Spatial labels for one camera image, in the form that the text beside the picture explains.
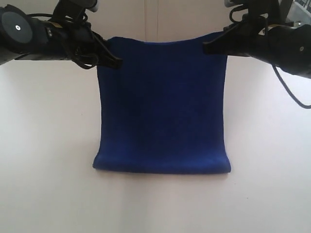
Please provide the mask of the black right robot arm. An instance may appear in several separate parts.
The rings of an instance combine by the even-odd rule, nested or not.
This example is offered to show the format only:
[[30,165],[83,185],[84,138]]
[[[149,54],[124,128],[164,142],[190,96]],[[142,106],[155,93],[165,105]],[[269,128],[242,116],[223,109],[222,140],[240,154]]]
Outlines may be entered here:
[[268,24],[262,16],[231,24],[210,42],[205,54],[253,57],[292,75],[311,76],[311,27]]

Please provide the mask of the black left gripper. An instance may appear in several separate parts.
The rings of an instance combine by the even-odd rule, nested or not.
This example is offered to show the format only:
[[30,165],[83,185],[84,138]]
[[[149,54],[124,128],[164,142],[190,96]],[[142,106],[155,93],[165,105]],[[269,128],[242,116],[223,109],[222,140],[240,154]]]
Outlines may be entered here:
[[89,23],[48,20],[46,26],[50,30],[50,37],[61,44],[67,58],[75,64],[121,68],[123,60],[110,52],[108,42],[99,34],[93,33]]

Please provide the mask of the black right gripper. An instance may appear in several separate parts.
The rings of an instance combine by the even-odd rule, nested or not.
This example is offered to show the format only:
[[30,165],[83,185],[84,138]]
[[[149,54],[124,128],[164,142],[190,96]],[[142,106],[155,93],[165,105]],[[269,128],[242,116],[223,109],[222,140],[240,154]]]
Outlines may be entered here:
[[279,25],[260,16],[232,23],[212,41],[203,43],[209,55],[279,58]]

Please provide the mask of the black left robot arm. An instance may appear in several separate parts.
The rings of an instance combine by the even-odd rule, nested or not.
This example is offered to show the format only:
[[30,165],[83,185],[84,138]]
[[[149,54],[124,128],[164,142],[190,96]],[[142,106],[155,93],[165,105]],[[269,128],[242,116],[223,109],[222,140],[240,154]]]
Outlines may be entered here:
[[26,14],[13,5],[0,9],[0,63],[12,60],[72,61],[83,69],[119,69],[122,59],[91,29],[86,10],[96,0],[60,0],[52,14]]

